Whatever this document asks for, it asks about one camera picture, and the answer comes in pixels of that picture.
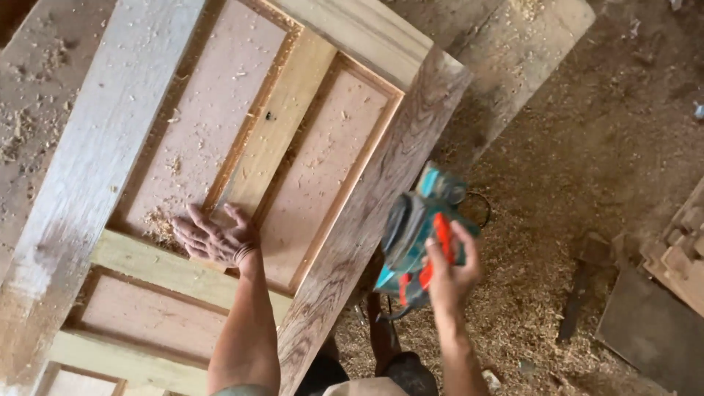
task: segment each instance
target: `sawdust-covered floor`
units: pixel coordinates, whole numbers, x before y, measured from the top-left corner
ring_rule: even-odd
[[[615,269],[599,274],[571,343],[554,339],[572,240],[586,229],[656,234],[704,175],[704,125],[693,117],[704,103],[704,3],[684,0],[677,13],[665,0],[590,4],[595,24],[478,163],[461,140],[441,139],[435,158],[494,208],[467,329],[501,395],[660,394],[592,338]],[[431,311],[396,326],[440,378]],[[350,375],[371,376],[368,331],[353,314],[336,337]]]

